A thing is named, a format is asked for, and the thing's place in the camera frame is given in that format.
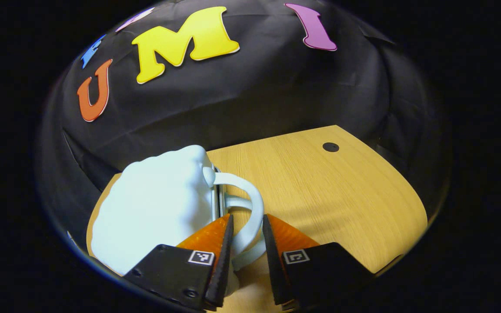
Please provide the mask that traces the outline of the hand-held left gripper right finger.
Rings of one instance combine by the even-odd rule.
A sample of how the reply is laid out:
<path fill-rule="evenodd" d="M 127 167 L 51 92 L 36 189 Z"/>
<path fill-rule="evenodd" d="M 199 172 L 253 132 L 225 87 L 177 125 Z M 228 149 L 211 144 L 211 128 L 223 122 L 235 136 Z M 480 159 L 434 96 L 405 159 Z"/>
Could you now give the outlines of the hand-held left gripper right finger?
<path fill-rule="evenodd" d="M 374 279 L 339 243 L 320 244 L 271 214 L 263 217 L 263 237 L 274 303 L 283 310 L 322 307 Z"/>

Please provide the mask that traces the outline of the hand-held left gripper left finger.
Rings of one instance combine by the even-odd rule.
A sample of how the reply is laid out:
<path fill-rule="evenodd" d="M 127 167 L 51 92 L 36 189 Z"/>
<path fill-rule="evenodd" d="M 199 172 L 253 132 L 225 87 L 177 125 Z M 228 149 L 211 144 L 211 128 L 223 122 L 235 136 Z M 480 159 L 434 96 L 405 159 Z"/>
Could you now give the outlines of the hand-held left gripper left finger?
<path fill-rule="evenodd" d="M 177 246 L 159 244 L 124 275 L 131 284 L 195 311 L 222 307 L 234 218 L 222 216 Z"/>

